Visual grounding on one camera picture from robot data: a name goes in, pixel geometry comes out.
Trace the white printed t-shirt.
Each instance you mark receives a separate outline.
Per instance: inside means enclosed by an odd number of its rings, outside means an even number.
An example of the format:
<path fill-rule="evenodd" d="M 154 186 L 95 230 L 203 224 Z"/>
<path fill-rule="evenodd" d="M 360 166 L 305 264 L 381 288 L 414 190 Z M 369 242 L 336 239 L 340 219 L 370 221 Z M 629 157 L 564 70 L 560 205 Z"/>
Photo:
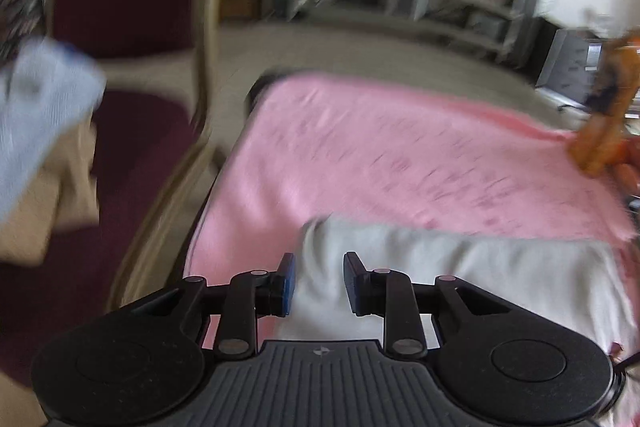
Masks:
<path fill-rule="evenodd" d="M 414 283 L 459 277 L 585 335 L 603 350 L 637 344 L 636 314 L 605 243 L 463 235 L 335 216 L 305 225 L 292 311 L 274 326 L 274 338 L 382 338 L 381 317 L 356 317 L 350 309 L 343 279 L 349 251 L 370 270 L 396 270 Z"/>

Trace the pink dalmatian blanket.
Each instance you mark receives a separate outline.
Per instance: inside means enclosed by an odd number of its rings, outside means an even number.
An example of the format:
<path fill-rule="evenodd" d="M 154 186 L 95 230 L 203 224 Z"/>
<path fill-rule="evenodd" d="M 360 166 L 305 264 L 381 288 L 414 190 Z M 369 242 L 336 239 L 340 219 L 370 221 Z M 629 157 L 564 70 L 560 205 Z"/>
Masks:
<path fill-rule="evenodd" d="M 639 321 L 634 226 L 584 176 L 570 135 L 491 105 L 300 74 L 270 87 L 218 178 L 186 258 L 209 283 L 297 255 L 305 225 L 363 225 L 610 246 Z"/>

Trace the beige garment on chair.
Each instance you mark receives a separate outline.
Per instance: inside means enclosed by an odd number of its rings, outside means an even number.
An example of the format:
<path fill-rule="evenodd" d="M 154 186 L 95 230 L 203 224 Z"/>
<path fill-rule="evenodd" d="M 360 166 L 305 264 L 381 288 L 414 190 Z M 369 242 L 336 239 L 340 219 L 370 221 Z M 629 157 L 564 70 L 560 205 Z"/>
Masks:
<path fill-rule="evenodd" d="M 99 222 L 96 179 L 91 168 L 96 128 L 84 121 L 60 135 L 1 220 L 1 261 L 32 268 L 46 257 L 54 232 L 77 230 Z"/>

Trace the orange juice bottle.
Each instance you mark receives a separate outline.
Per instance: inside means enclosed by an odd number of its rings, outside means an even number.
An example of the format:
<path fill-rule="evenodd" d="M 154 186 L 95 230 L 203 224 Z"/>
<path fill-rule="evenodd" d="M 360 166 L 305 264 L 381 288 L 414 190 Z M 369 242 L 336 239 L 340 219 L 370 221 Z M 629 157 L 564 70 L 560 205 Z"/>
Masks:
<path fill-rule="evenodd" d="M 639 28 L 634 28 L 603 46 L 588 98 L 590 116 L 567 147 L 570 159 L 586 176 L 600 176 L 611 164 L 638 90 Z"/>

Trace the light blue knit garment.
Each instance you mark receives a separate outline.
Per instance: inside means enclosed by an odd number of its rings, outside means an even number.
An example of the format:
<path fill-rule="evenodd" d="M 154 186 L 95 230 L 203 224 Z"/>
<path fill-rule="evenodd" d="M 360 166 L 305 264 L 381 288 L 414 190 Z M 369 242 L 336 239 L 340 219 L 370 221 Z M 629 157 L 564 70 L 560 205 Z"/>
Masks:
<path fill-rule="evenodd" d="M 1 69 L 1 218 L 6 219 L 58 138 L 100 105 L 102 70 L 50 38 L 24 41 Z"/>

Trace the silver tv stand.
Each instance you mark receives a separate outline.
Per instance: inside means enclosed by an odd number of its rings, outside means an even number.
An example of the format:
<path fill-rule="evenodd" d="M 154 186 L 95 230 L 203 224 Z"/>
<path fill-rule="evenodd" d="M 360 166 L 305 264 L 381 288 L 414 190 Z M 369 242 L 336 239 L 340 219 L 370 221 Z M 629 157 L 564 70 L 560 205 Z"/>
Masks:
<path fill-rule="evenodd" d="M 488 54 L 498 63 L 526 60 L 535 39 L 538 0 L 288 0 L 286 16 L 337 20 L 437 40 Z"/>

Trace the maroon banquet chair near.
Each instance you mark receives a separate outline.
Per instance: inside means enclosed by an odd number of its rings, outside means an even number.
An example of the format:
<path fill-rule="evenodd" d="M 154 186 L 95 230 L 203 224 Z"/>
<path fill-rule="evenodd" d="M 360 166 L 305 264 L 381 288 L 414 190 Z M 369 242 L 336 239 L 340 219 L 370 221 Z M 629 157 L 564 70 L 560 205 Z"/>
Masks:
<path fill-rule="evenodd" d="M 219 0 L 51 0 L 50 36 L 96 60 L 194 56 L 195 107 L 107 88 L 93 113 L 100 220 L 55 233 L 37 268 L 1 268 L 1 372 L 28 385 L 53 337 L 141 297 L 179 210 L 213 155 Z"/>

